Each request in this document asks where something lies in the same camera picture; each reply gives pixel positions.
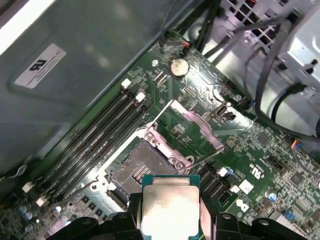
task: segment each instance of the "cable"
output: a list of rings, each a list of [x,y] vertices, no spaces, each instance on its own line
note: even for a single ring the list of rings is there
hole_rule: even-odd
[[[311,176],[313,176],[314,178],[320,180],[320,175],[316,174],[312,171],[310,171],[308,168],[305,167],[305,165],[301,162],[301,160],[299,159],[299,157],[297,156],[297,149],[300,148],[302,146],[301,143],[299,143],[297,140],[295,140],[291,146],[292,149],[292,154],[294,159],[296,160],[296,162],[298,163],[298,165],[300,166],[300,168],[302,168],[306,173],[310,174]]]
[[[252,30],[256,30],[256,29],[266,28],[266,27],[269,27],[272,25],[278,25],[279,23],[283,22],[283,20],[284,20],[284,17],[275,17],[275,18],[269,19],[267,21],[260,21],[260,22],[254,23],[254,24],[238,27],[237,29],[235,29],[231,32],[231,35],[233,35],[233,37],[230,37],[229,35],[225,36],[217,46],[215,46],[214,48],[209,50],[204,56],[206,58],[210,58],[213,54],[215,54],[220,49],[223,49],[226,45],[228,45],[230,39],[235,38],[236,40],[233,41],[232,44],[230,44],[231,46],[229,47],[229,48],[232,48],[239,41],[239,39],[242,38],[242,34],[245,31],[252,31]],[[224,55],[228,51],[229,50],[223,51],[219,55],[220,56],[219,58],[223,59]]]
[[[212,55],[214,55],[216,52],[218,52],[220,49],[223,49],[225,47],[225,45],[228,44],[230,40],[230,36],[227,35],[225,36],[214,48],[212,48],[211,50],[209,50],[204,57],[205,58],[210,58]]]
[[[262,68],[261,74],[259,76],[257,86],[256,86],[256,91],[255,91],[255,114],[265,124],[270,126],[273,129],[282,131],[288,135],[292,135],[298,139],[301,140],[306,140],[306,141],[313,141],[313,142],[320,142],[320,138],[305,135],[296,131],[289,130],[283,126],[280,126],[273,122],[268,116],[266,116],[262,111],[261,111],[261,102],[262,102],[262,96],[265,90],[265,86],[269,77],[269,74],[271,72],[273,63],[279,53],[279,51],[282,48],[282,45],[284,42],[287,40],[287,37],[290,33],[291,30],[291,22],[289,20],[284,20],[283,23],[280,25],[280,30],[279,33],[271,47],[271,50],[267,56],[267,59],[264,63],[264,66]]]
[[[248,59],[244,62],[243,64],[243,71],[242,71],[242,83],[243,83],[243,88],[244,88],[244,94],[251,99],[249,90],[248,90],[248,83],[247,83],[247,76],[248,76],[248,68],[250,62],[258,56],[258,54],[262,52],[264,55],[268,55],[265,48],[263,46],[258,47],[249,57]]]
[[[276,118],[277,118],[277,112],[279,110],[280,105],[282,104],[282,102],[289,97],[290,95],[294,95],[297,93],[301,93],[305,88],[307,87],[307,85],[304,85],[300,82],[295,83],[294,85],[289,86],[285,92],[278,98],[278,100],[276,101],[273,109],[272,109],[272,113],[271,113],[271,120],[276,122]]]
[[[191,41],[176,41],[176,42],[170,42],[166,40],[166,24],[168,21],[168,17],[172,11],[172,8],[174,7],[174,5],[176,4],[177,0],[173,0],[172,3],[169,5],[169,7],[167,8],[166,12],[165,12],[165,16],[162,20],[162,24],[161,24],[161,28],[160,28],[160,37],[159,37],[159,44],[161,46],[163,45],[168,45],[168,46],[184,46],[184,47],[190,47],[192,42]]]
[[[169,15],[172,11],[172,8],[174,7],[174,5],[176,4],[177,0],[173,0],[172,3],[169,5],[169,7],[167,8],[164,18],[162,20],[162,24],[161,24],[161,28],[160,28],[160,40],[165,41],[165,33],[166,33],[166,23],[168,21]]]
[[[195,48],[202,53],[208,42],[222,0],[212,0],[204,19],[200,34],[195,41]]]
[[[209,4],[212,0],[203,1],[198,7],[196,7],[191,14],[189,14],[183,22],[181,22],[177,28],[175,29],[181,35],[185,34],[185,32],[191,27],[191,25],[204,13],[204,11],[208,8]]]

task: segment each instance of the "white label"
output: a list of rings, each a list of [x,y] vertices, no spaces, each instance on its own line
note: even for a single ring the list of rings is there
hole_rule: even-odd
[[[249,194],[252,189],[254,189],[254,186],[248,182],[247,180],[243,180],[243,182],[239,185],[239,188],[245,193]]]
[[[60,62],[67,53],[60,47],[51,43],[40,56],[25,70],[14,84],[33,89],[40,81]]]
[[[244,201],[242,201],[242,199],[237,199],[235,201],[235,204],[237,205],[237,207],[240,207],[241,211],[244,212],[244,213],[246,211],[248,211],[248,209],[249,209],[249,206],[247,204],[245,204]]]

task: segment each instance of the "green circuit board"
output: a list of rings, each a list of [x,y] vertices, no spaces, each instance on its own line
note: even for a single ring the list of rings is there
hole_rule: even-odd
[[[172,32],[168,39],[172,42],[183,41],[175,32]],[[49,169],[66,146],[111,101],[120,91],[124,80],[128,79],[148,96],[152,105],[142,117],[135,120],[125,134],[121,134],[117,146],[137,127],[152,122],[170,101],[176,100],[187,111],[200,116],[210,126],[212,134],[224,145],[223,152],[206,162],[218,161],[224,168],[232,170],[235,178],[233,184],[239,191],[228,205],[219,206],[220,211],[229,212],[247,223],[254,218],[268,217],[275,211],[291,211],[295,215],[291,224],[298,226],[311,239],[318,239],[319,181],[299,168],[294,160],[288,136],[260,124],[255,118],[252,106],[244,107],[249,103],[241,91],[194,48],[184,57],[189,64],[187,75],[180,79],[172,77],[170,62],[179,58],[181,51],[180,46],[161,47],[158,43],[151,47],[43,159],[29,178],[36,180]],[[232,119],[214,115],[216,109],[225,103],[228,103],[227,112],[234,114]],[[204,137],[196,123],[186,120],[170,106],[156,122],[157,131],[164,136],[167,143],[183,156],[192,156],[194,164],[218,151]],[[132,142],[105,172],[114,170],[137,144],[138,142]],[[110,150],[108,156],[116,149],[114,147]],[[319,172],[318,164],[305,153],[299,151],[298,157],[310,171]],[[98,171],[105,161],[99,162],[92,171]],[[190,174],[197,174],[202,167],[203,164],[196,165],[190,170]],[[275,202],[266,198],[268,192],[276,193]]]

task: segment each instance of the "capacitor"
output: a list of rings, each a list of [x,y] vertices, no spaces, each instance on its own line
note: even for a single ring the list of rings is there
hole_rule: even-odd
[[[33,214],[30,211],[27,211],[24,216],[27,220],[31,220],[33,218]]]
[[[227,175],[232,175],[232,174],[234,174],[234,171],[233,171],[233,169],[232,169],[231,167],[226,166],[225,169],[228,171],[228,172],[226,173]]]
[[[24,228],[24,230],[26,233],[31,233],[34,230],[34,227],[29,224]]]
[[[62,207],[56,206],[56,207],[54,208],[54,211],[55,211],[56,213],[61,213]]]
[[[270,200],[270,202],[274,203],[277,200],[277,195],[272,191],[266,191],[264,196]]]
[[[35,216],[38,215],[37,210],[34,209],[30,209],[29,211],[27,211],[24,216],[26,219],[31,220],[32,218],[34,218]]]
[[[19,211],[19,213],[21,213],[21,214],[25,214],[26,212],[27,212],[27,207],[26,206],[20,206],[19,208],[18,208],[18,211]]]
[[[171,61],[170,75],[176,79],[181,79],[189,72],[190,65],[183,58],[176,58]]]
[[[242,96],[240,94],[237,94],[237,95],[234,95],[233,96],[233,99],[236,101],[236,102],[240,102],[242,100]]]

